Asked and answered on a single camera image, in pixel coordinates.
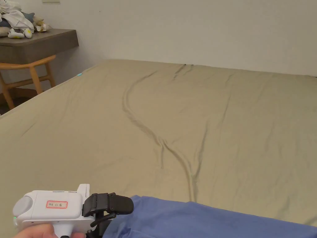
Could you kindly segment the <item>person's left hand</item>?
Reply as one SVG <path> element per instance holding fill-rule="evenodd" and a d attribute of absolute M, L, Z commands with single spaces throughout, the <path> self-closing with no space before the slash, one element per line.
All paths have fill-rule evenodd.
<path fill-rule="evenodd" d="M 22 230 L 14 238 L 57 238 L 57 236 L 51 224 L 40 224 Z"/>

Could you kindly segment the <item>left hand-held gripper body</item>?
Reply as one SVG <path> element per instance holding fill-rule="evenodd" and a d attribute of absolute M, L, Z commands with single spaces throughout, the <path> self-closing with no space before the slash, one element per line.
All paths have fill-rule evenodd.
<path fill-rule="evenodd" d="M 19 199 L 13 208 L 13 223 L 18 231 L 39 224 L 51 224 L 56 235 L 94 231 L 94 216 L 82 216 L 90 185 L 80 184 L 77 191 L 34 190 Z"/>

